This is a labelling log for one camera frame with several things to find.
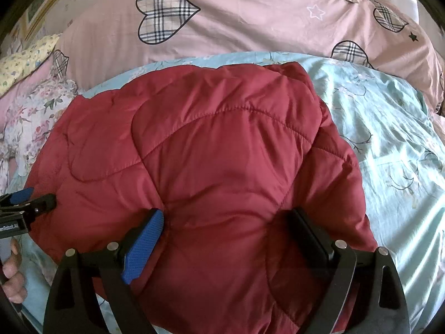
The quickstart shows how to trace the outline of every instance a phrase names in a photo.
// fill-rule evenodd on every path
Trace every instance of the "blue textured pad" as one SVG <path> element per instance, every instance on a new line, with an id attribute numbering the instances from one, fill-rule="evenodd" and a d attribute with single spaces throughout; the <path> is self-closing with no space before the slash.
<path id="1" fill-rule="evenodd" d="M 20 203 L 28 201 L 33 192 L 34 192 L 34 187 L 28 187 L 25 188 L 24 190 L 14 192 L 11 195 L 11 197 L 9 197 L 9 201 L 12 205 L 18 205 Z"/>
<path id="2" fill-rule="evenodd" d="M 134 242 L 132 248 L 125 255 L 122 279 L 126 284 L 129 284 L 133 279 L 141 275 L 148 258 L 153 252 L 154 246 L 161 236 L 163 228 L 164 214 L 162 211 L 157 210 Z"/>

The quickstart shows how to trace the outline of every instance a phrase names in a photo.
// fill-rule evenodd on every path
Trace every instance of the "red fabric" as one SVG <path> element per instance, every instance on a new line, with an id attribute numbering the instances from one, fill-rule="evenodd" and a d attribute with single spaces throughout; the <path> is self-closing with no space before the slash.
<path id="1" fill-rule="evenodd" d="M 353 248 L 377 246 L 357 159 L 297 63 L 178 66 L 77 97 L 27 185 L 56 193 L 31 233 L 56 262 L 164 211 L 161 241 L 131 287 L 151 322 L 175 334 L 298 330 L 325 284 L 284 209 L 302 206 Z"/>

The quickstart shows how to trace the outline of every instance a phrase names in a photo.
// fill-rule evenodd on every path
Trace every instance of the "yellow floral pillow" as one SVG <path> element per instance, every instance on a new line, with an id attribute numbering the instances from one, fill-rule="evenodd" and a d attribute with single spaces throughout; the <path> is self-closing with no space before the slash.
<path id="1" fill-rule="evenodd" d="M 29 49 L 8 55 L 0 60 L 0 97 L 15 83 L 36 70 L 56 45 L 59 35 L 45 36 Z"/>

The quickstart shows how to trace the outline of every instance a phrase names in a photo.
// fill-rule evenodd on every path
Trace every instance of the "blue floral sheet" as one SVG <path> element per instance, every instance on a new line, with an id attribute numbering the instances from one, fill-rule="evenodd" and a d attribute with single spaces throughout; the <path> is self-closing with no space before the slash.
<path id="1" fill-rule="evenodd" d="M 91 98 L 142 74 L 176 65 L 217 68 L 290 61 L 299 62 L 308 72 L 340 135 L 358 157 L 372 232 L 379 245 L 391 252 L 406 294 L 411 331 L 417 333 L 445 298 L 445 147 L 434 132 L 421 92 L 405 80 L 328 58 L 245 52 L 151 63 L 82 94 Z M 21 189 L 24 182 L 25 178 L 15 176 L 9 191 Z M 56 266 L 28 235 L 22 236 L 22 245 L 29 291 L 24 305 L 39 327 L 50 289 L 48 277 Z M 110 332 L 119 333 L 108 303 L 101 309 Z"/>

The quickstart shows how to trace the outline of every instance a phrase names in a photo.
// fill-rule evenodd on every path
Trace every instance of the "human hand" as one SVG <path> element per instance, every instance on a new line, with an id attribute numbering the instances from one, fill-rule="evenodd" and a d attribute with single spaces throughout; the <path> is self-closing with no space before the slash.
<path id="1" fill-rule="evenodd" d="M 2 289 L 9 301 L 21 304 L 28 292 L 26 291 L 25 277 L 19 272 L 19 267 L 22 263 L 22 256 L 19 253 L 19 243 L 15 238 L 11 239 L 11 257 L 3 264 L 3 273 L 8 281 L 2 285 Z"/>

